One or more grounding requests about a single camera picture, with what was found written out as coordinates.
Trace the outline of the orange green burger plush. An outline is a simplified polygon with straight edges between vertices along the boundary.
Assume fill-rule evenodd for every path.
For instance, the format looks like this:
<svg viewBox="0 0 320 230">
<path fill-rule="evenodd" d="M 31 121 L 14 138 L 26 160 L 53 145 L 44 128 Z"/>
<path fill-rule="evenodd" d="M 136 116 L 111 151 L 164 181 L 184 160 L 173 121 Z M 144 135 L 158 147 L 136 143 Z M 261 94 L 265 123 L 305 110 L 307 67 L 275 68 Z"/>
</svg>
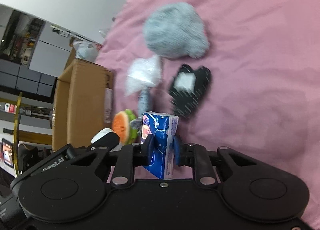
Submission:
<svg viewBox="0 0 320 230">
<path fill-rule="evenodd" d="M 114 116 L 111 129 L 119 136 L 121 145 L 131 144 L 137 139 L 137 130 L 130 126 L 130 122 L 135 119 L 136 115 L 129 109 L 120 111 Z"/>
</svg>

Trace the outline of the blue tissue pack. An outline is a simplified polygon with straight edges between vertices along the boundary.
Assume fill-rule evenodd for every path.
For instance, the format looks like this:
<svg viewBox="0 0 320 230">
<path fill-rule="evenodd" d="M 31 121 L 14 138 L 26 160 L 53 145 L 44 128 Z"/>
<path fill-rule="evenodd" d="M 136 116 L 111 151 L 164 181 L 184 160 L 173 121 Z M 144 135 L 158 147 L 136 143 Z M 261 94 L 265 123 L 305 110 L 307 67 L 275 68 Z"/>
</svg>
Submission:
<svg viewBox="0 0 320 230">
<path fill-rule="evenodd" d="M 145 112 L 142 121 L 142 143 L 145 142 L 148 134 L 154 136 L 151 162 L 145 169 L 159 179 L 172 178 L 173 141 L 179 117 L 166 113 Z"/>
</svg>

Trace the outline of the black patterned sock pair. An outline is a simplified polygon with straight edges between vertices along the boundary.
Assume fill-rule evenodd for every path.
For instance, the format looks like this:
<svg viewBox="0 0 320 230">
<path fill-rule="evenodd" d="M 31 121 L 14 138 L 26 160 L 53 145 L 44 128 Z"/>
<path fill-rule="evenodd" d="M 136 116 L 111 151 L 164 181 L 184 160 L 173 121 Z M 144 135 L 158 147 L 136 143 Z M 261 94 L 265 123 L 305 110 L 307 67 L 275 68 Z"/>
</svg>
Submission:
<svg viewBox="0 0 320 230">
<path fill-rule="evenodd" d="M 189 65 L 181 65 L 169 87 L 172 113 L 189 119 L 202 102 L 211 82 L 212 73 L 208 68 L 200 66 L 192 69 Z"/>
</svg>

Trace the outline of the white plastic packet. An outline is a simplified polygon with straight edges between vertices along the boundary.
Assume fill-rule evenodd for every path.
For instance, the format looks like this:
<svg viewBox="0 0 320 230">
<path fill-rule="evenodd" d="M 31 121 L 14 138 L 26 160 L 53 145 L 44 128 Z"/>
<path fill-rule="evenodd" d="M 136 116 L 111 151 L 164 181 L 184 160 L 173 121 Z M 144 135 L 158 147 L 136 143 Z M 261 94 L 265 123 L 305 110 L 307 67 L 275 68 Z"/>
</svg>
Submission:
<svg viewBox="0 0 320 230">
<path fill-rule="evenodd" d="M 148 59 L 135 59 L 127 71 L 125 95 L 129 96 L 144 88 L 157 87 L 162 79 L 161 57 L 154 55 Z"/>
</svg>

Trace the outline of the light blue fluffy towel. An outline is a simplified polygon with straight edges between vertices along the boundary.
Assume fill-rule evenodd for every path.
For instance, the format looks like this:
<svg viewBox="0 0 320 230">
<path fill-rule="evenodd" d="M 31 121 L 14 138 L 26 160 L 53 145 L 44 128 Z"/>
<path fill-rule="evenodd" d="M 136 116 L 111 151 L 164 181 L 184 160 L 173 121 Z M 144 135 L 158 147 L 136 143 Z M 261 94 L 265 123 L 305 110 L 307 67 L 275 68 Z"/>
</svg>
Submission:
<svg viewBox="0 0 320 230">
<path fill-rule="evenodd" d="M 166 58 L 204 57 L 210 47 L 203 20 L 186 2 L 158 8 L 144 22 L 147 48 Z"/>
</svg>

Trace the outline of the small blue grey cloth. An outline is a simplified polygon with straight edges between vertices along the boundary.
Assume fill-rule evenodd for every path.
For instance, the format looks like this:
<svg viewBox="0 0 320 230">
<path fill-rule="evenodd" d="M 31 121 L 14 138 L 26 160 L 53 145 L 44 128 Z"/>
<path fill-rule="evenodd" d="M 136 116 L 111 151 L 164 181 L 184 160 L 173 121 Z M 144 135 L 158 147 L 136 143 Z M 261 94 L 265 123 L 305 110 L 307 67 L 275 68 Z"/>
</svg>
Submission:
<svg viewBox="0 0 320 230">
<path fill-rule="evenodd" d="M 152 111 L 150 88 L 141 90 L 138 97 L 138 116 L 142 117 L 145 112 Z"/>
</svg>

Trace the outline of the cardboard box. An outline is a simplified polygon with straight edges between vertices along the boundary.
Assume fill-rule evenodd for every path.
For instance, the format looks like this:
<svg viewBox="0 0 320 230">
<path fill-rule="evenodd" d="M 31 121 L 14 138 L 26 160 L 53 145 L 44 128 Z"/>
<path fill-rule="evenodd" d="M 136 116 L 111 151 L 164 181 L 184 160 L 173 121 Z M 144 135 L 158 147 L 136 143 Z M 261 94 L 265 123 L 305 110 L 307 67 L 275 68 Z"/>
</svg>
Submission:
<svg viewBox="0 0 320 230">
<path fill-rule="evenodd" d="M 112 99 L 113 73 L 85 60 L 73 60 L 56 84 L 53 150 L 66 144 L 89 146 L 99 131 L 111 126 Z"/>
</svg>

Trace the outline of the white plastic shopping bag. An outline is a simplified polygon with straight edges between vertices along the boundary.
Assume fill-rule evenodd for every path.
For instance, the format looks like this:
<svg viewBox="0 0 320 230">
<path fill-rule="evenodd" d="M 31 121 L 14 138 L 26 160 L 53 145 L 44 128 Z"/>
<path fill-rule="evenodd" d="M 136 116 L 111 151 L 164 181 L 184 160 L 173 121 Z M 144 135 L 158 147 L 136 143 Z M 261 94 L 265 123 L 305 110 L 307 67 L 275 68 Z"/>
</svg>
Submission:
<svg viewBox="0 0 320 230">
<path fill-rule="evenodd" d="M 89 41 L 74 41 L 75 58 L 89 62 L 94 62 L 97 58 L 102 45 Z"/>
</svg>

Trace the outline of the round white yellow table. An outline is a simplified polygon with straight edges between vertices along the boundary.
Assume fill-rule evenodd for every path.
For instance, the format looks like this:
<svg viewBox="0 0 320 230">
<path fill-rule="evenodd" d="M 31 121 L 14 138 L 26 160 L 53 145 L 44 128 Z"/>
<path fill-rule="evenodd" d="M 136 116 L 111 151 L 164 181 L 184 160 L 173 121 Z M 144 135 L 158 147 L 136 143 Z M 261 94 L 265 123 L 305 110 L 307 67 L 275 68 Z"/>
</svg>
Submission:
<svg viewBox="0 0 320 230">
<path fill-rule="evenodd" d="M 3 153 L 1 150 L 1 168 L 6 170 L 14 177 L 20 175 L 21 169 L 18 168 L 18 146 L 19 143 L 31 143 L 39 145 L 52 146 L 52 134 L 32 132 L 30 130 L 21 130 L 20 123 L 22 117 L 37 118 L 42 121 L 51 122 L 52 109 L 39 105 L 25 104 L 22 102 L 23 97 L 20 94 L 16 101 L 1 99 L 1 113 L 6 113 L 14 118 L 13 128 L 1 128 L 1 142 L 6 139 L 13 144 L 14 168 L 7 166 L 3 160 Z"/>
</svg>

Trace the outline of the tablet with orange screen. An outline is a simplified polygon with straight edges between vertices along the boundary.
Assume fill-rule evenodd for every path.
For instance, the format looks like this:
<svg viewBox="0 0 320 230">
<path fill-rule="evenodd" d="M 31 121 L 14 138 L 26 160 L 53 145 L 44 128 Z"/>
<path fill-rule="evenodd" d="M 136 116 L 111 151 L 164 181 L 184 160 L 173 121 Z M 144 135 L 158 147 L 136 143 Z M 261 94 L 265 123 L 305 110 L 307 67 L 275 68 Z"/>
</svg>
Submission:
<svg viewBox="0 0 320 230">
<path fill-rule="evenodd" d="M 3 138 L 1 142 L 1 150 L 3 153 L 4 163 L 9 167 L 14 168 L 13 144 Z"/>
</svg>

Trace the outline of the white kitchen cabinet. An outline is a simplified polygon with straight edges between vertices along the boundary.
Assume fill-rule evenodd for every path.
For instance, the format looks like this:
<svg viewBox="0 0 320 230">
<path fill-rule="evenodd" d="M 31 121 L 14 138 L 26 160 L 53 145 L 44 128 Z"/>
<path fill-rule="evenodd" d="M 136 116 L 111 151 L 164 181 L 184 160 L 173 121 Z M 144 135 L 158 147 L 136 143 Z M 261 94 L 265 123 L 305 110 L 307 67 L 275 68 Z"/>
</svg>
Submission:
<svg viewBox="0 0 320 230">
<path fill-rule="evenodd" d="M 71 38 L 68 31 L 45 22 L 39 38 L 36 40 L 28 68 L 32 71 L 59 77 L 65 69 L 72 50 L 69 45 Z"/>
</svg>

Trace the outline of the pink bed sheet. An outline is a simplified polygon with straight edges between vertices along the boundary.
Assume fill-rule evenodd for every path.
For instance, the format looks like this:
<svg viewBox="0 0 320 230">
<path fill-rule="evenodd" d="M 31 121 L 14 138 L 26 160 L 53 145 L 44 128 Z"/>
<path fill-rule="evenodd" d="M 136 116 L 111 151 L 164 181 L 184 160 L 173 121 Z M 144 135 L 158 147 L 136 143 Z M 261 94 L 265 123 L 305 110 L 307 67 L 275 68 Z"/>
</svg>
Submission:
<svg viewBox="0 0 320 230">
<path fill-rule="evenodd" d="M 96 59 L 114 73 L 114 112 L 137 108 L 124 92 L 132 61 L 152 56 L 144 21 L 176 2 L 196 9 L 210 49 L 201 59 L 164 59 L 153 110 L 171 112 L 168 89 L 182 64 L 207 67 L 213 81 L 193 116 L 180 120 L 181 138 L 300 177 L 310 190 L 303 220 L 319 229 L 319 0 L 126 0 Z"/>
</svg>

